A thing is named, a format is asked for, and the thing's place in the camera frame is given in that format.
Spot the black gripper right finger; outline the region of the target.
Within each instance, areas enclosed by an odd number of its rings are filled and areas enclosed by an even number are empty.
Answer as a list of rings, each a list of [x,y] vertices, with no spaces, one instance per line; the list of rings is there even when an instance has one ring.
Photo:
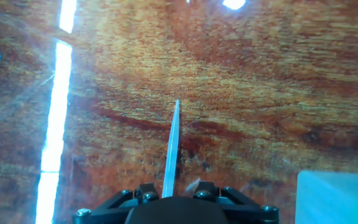
[[[278,207],[259,205],[232,187],[219,188],[212,182],[201,181],[193,198],[217,205],[229,223],[279,224]]]

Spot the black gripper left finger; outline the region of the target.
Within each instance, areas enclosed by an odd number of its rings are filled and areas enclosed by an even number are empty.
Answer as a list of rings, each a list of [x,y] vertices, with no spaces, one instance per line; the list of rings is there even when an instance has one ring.
[[[77,210],[72,216],[72,224],[125,223],[133,208],[158,199],[153,183],[140,184],[135,190],[119,191],[94,209]]]

